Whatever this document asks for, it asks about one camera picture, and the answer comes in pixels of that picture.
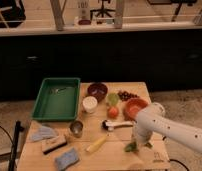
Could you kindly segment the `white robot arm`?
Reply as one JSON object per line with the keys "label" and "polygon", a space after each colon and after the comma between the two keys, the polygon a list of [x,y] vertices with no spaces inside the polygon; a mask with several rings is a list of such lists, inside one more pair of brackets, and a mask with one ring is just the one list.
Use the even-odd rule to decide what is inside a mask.
{"label": "white robot arm", "polygon": [[202,129],[174,122],[164,114],[165,108],[156,102],[133,113],[131,118],[135,121],[137,142],[146,144],[156,132],[202,154]]}

